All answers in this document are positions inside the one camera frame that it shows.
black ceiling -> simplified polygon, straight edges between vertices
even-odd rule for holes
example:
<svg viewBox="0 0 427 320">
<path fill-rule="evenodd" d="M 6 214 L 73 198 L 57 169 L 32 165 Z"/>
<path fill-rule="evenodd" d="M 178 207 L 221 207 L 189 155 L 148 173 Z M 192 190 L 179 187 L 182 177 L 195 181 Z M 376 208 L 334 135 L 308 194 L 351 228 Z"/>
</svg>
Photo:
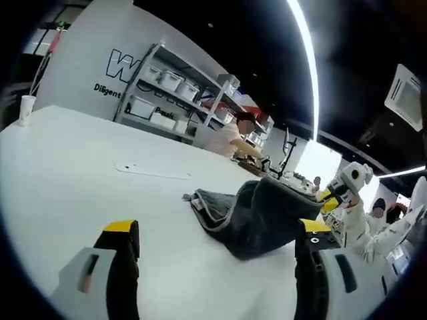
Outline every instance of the black ceiling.
<svg viewBox="0 0 427 320">
<path fill-rule="evenodd" d="M 384 100 L 399 63 L 421 80 L 427 79 L 426 60 L 422 59 L 427 31 L 420 30 L 427 25 L 414 24 L 417 19 L 424 21 L 427 5 L 413 1 L 418 7 L 407 8 L 393 0 L 299 2 L 316 54 L 319 129 L 392 172 L 424 165 L 421 134 L 389 111 Z M 135 4 L 180 30 L 235 74 L 242 89 L 277 126 L 285 123 L 291 132 L 312 137 L 307 129 L 313 123 L 310 72 L 286 0 L 181 0 L 168 1 L 167 8 L 160 0 L 136 0 Z M 295 123 L 303 123 L 305 128 Z M 319 136 L 319 141 L 344 158 L 366 162 L 337 139 Z M 381 167 L 371 165 L 377 174 L 383 174 Z M 388 183 L 408 194 L 416 178 L 412 175 L 397 185 Z"/>
</svg>

yellow part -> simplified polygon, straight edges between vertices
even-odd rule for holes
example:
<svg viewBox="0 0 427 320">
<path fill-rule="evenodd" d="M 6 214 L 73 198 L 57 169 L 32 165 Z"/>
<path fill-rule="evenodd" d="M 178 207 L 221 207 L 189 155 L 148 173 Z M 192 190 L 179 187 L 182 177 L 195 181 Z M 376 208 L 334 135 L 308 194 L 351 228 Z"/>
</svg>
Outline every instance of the yellow part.
<svg viewBox="0 0 427 320">
<path fill-rule="evenodd" d="M 328 188 L 326 188 L 322 191 L 322 193 L 320 193 L 320 199 L 323 200 L 330 194 L 331 194 L 331 191 Z"/>
<path fill-rule="evenodd" d="M 328 212 L 328 211 L 334 210 L 338 205 L 339 205 L 338 200 L 336 198 L 331 198 L 326 201 L 326 203 L 324 204 L 324 206 L 320 211 Z"/>
<path fill-rule="evenodd" d="M 306 228 L 306 232 L 322 232 L 322 231 L 331 231 L 331 229 L 325 225 L 323 222 L 318 222 L 314 220 L 300 219 Z"/>
<path fill-rule="evenodd" d="M 115 231 L 115 232 L 130 232 L 131 224 L 135 220 L 123 220 L 110 223 L 104 228 L 104 231 Z"/>
</svg>

ceiling light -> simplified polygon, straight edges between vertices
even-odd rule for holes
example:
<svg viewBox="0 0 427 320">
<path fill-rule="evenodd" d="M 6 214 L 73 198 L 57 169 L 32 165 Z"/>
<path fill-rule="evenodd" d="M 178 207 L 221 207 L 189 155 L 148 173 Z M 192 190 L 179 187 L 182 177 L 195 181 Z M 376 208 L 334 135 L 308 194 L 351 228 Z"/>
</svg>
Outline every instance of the ceiling light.
<svg viewBox="0 0 427 320">
<path fill-rule="evenodd" d="M 319 83 L 318 83 L 318 72 L 316 69 L 316 58 L 314 56 L 314 49 L 312 38 L 310 37 L 310 31 L 307 26 L 307 21 L 304 18 L 300 4 L 297 0 L 287 0 L 288 4 L 294 14 L 298 28 L 306 48 L 306 54 L 308 59 L 308 67 L 310 68 L 310 75 L 312 78 L 313 88 L 313 140 L 317 141 L 318 129 L 319 129 Z"/>
<path fill-rule="evenodd" d="M 415 172 L 423 171 L 425 169 L 426 169 L 426 166 L 423 166 L 423 167 L 413 168 L 413 169 L 409 169 L 401 172 L 391 173 L 389 175 L 379 175 L 378 178 L 383 179 L 383 178 L 397 177 L 398 175 L 407 175 L 409 173 L 415 173 Z"/>
</svg>

letter w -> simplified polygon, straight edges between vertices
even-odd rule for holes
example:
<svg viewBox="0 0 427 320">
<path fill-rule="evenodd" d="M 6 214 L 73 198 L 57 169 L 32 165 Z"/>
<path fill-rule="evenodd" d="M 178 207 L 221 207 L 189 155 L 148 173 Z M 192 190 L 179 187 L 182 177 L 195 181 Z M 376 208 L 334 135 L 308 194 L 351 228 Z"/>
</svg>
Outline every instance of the letter w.
<svg viewBox="0 0 427 320">
<path fill-rule="evenodd" d="M 116 78 L 120 75 L 120 81 L 128 83 L 139 62 L 141 60 L 133 62 L 131 55 L 121 56 L 121 51 L 113 49 L 108 61 L 107 76 Z"/>
</svg>

paper cup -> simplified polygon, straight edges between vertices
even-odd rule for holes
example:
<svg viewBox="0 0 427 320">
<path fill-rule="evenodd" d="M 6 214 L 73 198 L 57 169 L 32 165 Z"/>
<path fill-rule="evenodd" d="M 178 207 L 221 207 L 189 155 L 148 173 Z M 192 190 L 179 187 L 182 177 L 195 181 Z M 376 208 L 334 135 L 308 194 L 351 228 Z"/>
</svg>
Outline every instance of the paper cup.
<svg viewBox="0 0 427 320">
<path fill-rule="evenodd" d="M 21 99 L 21 108 L 19 110 L 18 124 L 22 127 L 27 127 L 31 112 L 33 112 L 33 106 L 35 103 L 35 97 L 33 95 L 23 95 Z"/>
</svg>

